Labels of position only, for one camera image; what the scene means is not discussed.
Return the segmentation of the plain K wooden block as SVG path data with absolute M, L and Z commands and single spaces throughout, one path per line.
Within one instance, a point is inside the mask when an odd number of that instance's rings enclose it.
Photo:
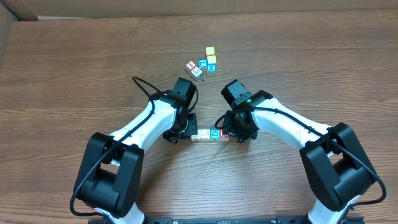
M 198 129 L 196 134 L 191 135 L 192 141 L 200 141 L 201 140 L 201 130 Z

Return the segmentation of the red M wooden block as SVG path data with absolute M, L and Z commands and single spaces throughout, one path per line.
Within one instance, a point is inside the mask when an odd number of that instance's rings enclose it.
M 222 129 L 220 130 L 220 141 L 229 141 L 229 136 Z

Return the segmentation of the blue P wooden block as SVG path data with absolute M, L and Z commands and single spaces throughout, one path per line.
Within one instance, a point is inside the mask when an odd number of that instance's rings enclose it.
M 211 130 L 210 129 L 201 129 L 200 140 L 201 141 L 209 141 L 211 139 Z

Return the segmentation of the blue D wooden block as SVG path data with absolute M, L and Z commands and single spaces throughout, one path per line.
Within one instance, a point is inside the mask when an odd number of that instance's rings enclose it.
M 219 141 L 221 136 L 221 132 L 219 129 L 211 129 L 210 130 L 210 140 L 211 141 Z

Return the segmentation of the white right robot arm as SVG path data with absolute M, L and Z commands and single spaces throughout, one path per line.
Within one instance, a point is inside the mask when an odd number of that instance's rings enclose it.
M 317 200 L 304 223 L 344 223 L 347 213 L 380 182 L 354 131 L 345 123 L 331 127 L 311 121 L 286 108 L 265 91 L 245 88 L 221 92 L 231 109 L 220 127 L 239 143 L 267 131 L 300 154 L 308 183 Z

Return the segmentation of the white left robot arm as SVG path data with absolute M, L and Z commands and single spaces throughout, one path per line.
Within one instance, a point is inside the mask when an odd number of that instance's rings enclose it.
M 190 106 L 198 91 L 158 91 L 145 110 L 122 129 L 89 138 L 70 200 L 72 214 L 76 199 L 94 208 L 90 216 L 100 223 L 145 223 L 146 215 L 136 205 L 144 154 L 162 136 L 178 143 L 197 133 L 196 116 Z

